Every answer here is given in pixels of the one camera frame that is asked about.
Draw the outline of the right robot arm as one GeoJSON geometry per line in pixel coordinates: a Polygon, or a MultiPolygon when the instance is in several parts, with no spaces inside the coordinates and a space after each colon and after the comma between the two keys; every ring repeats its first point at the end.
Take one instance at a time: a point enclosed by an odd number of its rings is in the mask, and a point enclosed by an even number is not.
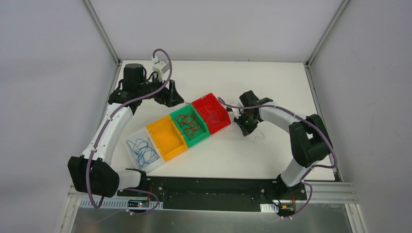
{"type": "Polygon", "coordinates": [[[234,122],[244,136],[250,135],[260,122],[270,122],[289,134],[292,160],[276,178],[275,197],[288,199],[299,188],[301,181],[318,162],[327,156],[335,156],[332,143],[321,117],[307,117],[276,105],[270,98],[259,99],[253,91],[240,95],[239,116],[234,122]]]}

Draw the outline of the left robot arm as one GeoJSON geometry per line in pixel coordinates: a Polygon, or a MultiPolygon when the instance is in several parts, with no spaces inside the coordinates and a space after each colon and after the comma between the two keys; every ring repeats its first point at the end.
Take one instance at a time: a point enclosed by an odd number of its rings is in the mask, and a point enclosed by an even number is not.
{"type": "Polygon", "coordinates": [[[95,136],[81,155],[72,156],[68,161],[76,191],[106,198],[125,188],[139,197],[147,193],[148,183],[142,179],[142,170],[115,170],[111,163],[121,133],[143,100],[153,99],[167,107],[183,103],[171,71],[170,63],[164,61],[155,62],[151,73],[142,64],[125,65],[123,78],[109,95],[105,119],[95,136]]]}

